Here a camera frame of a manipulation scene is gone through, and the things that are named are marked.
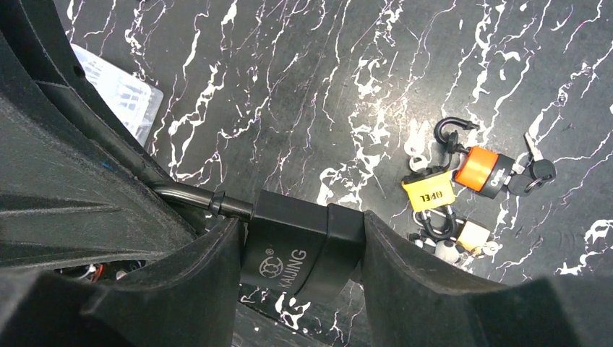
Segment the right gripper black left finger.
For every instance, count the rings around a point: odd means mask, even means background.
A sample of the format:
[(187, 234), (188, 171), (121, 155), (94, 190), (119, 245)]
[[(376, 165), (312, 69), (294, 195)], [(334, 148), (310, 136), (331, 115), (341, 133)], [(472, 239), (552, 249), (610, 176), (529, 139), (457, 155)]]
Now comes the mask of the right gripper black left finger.
[(226, 219), (166, 258), (111, 282), (1, 273), (3, 346), (229, 346), (243, 224)]

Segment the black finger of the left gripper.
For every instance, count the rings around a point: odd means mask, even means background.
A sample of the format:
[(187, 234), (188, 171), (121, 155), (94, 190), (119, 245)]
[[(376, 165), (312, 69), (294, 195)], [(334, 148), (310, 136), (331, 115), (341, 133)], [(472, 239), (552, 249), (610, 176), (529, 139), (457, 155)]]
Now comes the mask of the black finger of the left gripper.
[(157, 260), (205, 217), (86, 78), (52, 1), (1, 3), (1, 266)]

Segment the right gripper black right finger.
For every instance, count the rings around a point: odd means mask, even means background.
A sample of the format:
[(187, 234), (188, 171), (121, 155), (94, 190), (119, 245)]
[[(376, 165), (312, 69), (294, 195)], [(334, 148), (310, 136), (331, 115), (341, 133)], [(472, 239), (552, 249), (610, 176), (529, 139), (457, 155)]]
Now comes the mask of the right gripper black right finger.
[(362, 284), (373, 346), (610, 346), (612, 279), (506, 286), (454, 267), (364, 214)]

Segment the large black Kaijing padlock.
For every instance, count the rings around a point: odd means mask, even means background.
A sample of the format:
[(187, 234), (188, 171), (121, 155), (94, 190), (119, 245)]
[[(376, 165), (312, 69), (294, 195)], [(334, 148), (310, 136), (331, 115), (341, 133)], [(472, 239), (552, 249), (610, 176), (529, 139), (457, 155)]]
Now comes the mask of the large black Kaijing padlock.
[(245, 202), (177, 182), (153, 191), (166, 202), (196, 207), (247, 226), (241, 251), (241, 282), (309, 301), (334, 299), (363, 257), (364, 213), (262, 190)]

